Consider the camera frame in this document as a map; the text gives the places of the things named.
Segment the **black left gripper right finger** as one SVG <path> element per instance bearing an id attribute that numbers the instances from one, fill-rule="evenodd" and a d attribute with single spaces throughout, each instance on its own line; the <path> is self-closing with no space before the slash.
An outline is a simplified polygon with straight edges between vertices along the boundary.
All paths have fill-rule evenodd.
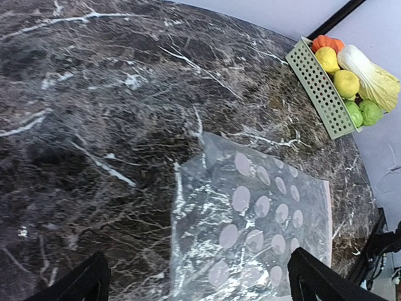
<path id="1" fill-rule="evenodd" d="M 293 301 L 385 301 L 341 277 L 301 247 L 292 252 L 288 272 Z"/>

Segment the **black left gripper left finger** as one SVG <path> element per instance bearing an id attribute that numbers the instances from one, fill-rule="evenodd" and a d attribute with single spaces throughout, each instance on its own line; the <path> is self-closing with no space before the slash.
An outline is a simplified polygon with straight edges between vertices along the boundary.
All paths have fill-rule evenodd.
<path id="1" fill-rule="evenodd" d="M 97 251 L 54 285 L 25 301 L 107 301 L 110 268 L 102 251 Z"/>

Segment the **clear dotted zip top bag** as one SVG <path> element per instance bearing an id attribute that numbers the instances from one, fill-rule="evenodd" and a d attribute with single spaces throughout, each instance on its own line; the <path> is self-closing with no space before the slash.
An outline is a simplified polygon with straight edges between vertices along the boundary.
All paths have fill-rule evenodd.
<path id="1" fill-rule="evenodd" d="M 221 136 L 178 166 L 171 300 L 289 300 L 287 265 L 304 248 L 332 257 L 328 181 Z"/>

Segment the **napa cabbage toy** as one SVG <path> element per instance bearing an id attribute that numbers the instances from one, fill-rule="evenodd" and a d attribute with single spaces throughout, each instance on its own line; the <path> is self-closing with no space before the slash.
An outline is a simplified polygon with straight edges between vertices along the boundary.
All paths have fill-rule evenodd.
<path id="1" fill-rule="evenodd" d="M 376 65 L 356 46 L 346 45 L 337 54 L 338 64 L 353 72 L 360 81 L 359 95 L 375 102 L 382 110 L 391 112 L 398 104 L 400 80 Z"/>

